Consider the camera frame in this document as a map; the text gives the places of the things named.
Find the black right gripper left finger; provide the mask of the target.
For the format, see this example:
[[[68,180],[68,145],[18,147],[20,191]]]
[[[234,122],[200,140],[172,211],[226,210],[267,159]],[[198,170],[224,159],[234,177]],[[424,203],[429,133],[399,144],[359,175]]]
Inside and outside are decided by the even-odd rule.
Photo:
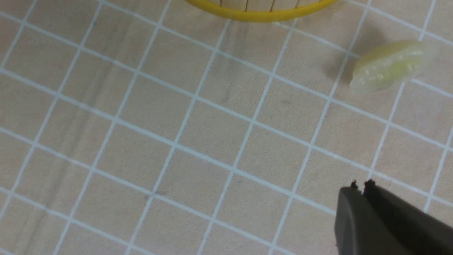
[[[373,210],[355,181],[338,193],[335,218],[340,255],[411,255]]]

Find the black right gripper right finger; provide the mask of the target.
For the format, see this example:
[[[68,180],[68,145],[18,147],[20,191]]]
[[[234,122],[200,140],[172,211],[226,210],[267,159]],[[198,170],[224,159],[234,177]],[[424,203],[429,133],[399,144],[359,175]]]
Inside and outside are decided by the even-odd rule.
[[[451,255],[451,226],[419,210],[369,179],[363,195],[385,227],[411,255]]]

